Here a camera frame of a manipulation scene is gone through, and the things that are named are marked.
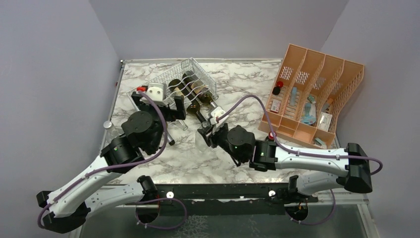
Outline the clear square glass bottle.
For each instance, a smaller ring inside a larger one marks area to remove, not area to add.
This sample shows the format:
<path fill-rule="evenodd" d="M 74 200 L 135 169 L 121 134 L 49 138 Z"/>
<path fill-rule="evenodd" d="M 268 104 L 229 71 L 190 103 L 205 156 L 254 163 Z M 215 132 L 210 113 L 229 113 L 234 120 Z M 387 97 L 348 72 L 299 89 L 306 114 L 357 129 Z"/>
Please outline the clear square glass bottle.
<path fill-rule="evenodd" d="M 202 138 L 201 135 L 196 135 L 196 137 L 195 137 L 195 146 L 202 153 L 205 153 L 209 149 L 206 141 Z"/>

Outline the clear textured glass bottle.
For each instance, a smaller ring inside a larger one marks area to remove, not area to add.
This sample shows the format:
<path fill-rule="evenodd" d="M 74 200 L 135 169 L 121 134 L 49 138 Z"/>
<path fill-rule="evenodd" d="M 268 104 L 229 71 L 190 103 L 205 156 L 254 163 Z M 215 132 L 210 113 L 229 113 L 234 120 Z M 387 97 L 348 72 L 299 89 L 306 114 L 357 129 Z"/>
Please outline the clear textured glass bottle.
<path fill-rule="evenodd" d="M 178 123 L 181 126 L 183 131 L 186 131 L 188 129 L 188 125 L 184 122 L 184 120 L 179 119 Z"/>

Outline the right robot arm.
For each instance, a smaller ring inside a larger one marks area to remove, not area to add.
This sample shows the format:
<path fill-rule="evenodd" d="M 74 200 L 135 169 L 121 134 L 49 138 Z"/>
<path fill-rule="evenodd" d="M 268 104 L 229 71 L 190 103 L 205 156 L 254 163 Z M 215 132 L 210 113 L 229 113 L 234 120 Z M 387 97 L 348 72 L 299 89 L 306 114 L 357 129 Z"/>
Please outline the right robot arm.
<path fill-rule="evenodd" d="M 208 126 L 197 130 L 197 143 L 221 148 L 236 166 L 247 163 L 259 172 L 269 170 L 301 169 L 312 173 L 292 176 L 286 187 L 286 196 L 293 202 L 314 193 L 343 188 L 353 193 L 373 191 L 369 159 L 357 143 L 346 148 L 310 149 L 277 144 L 275 140 L 257 140 L 252 132 L 241 126 L 219 129 Z"/>

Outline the dark-neck green wine bottle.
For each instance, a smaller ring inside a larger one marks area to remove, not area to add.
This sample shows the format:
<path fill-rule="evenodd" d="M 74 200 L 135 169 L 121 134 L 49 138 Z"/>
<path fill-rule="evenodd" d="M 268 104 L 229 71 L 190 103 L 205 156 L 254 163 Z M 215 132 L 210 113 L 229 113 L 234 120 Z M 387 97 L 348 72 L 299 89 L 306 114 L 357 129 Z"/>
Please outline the dark-neck green wine bottle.
<path fill-rule="evenodd" d="M 181 80 L 173 79 L 169 82 L 168 86 L 172 93 L 182 93 L 189 100 L 186 109 L 188 113 L 195 115 L 200 123 L 204 123 L 206 121 L 205 117 L 201 113 L 200 103 L 196 100 L 196 94 L 189 91 L 188 87 Z"/>

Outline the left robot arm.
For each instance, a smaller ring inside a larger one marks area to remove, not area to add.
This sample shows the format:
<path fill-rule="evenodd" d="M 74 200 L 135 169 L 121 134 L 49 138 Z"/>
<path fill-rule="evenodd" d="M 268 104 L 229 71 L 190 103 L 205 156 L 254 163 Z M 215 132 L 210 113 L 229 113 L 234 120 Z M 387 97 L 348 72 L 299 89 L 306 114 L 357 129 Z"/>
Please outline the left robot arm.
<path fill-rule="evenodd" d="M 65 234 L 105 209 L 161 201 L 149 176 L 140 176 L 120 188 L 102 190 L 109 181 L 157 158 L 168 141 L 166 123 L 186 116 L 181 96 L 175 98 L 175 110 L 165 102 L 165 92 L 157 88 L 136 92 L 134 97 L 140 100 L 139 110 L 122 124 L 123 133 L 113 135 L 94 161 L 69 183 L 37 194 L 42 209 L 37 223 L 41 229 Z"/>

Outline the clear jar silver lid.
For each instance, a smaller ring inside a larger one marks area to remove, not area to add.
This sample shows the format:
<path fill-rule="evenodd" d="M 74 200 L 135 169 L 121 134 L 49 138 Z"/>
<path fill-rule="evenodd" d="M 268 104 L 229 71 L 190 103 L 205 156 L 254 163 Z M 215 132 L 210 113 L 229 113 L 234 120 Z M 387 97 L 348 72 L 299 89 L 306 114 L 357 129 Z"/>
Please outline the clear jar silver lid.
<path fill-rule="evenodd" d="M 103 123 L 103 127 L 106 130 L 105 139 L 107 143 L 111 143 L 113 139 L 119 137 L 119 131 L 115 127 L 115 125 L 110 121 L 107 120 Z"/>

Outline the silver-neck green wine bottle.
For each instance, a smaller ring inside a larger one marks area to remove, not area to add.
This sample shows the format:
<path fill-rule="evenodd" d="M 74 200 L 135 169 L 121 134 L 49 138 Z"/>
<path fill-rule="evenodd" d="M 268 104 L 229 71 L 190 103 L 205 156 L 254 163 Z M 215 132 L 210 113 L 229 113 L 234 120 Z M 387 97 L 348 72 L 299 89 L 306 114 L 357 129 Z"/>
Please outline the silver-neck green wine bottle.
<path fill-rule="evenodd" d="M 213 99 L 213 94 L 209 87 L 206 86 L 193 71 L 188 70 L 183 73 L 182 79 L 186 86 L 188 86 L 190 90 L 197 95 L 197 98 L 203 104 L 210 105 L 212 108 L 216 108 L 218 106 Z"/>

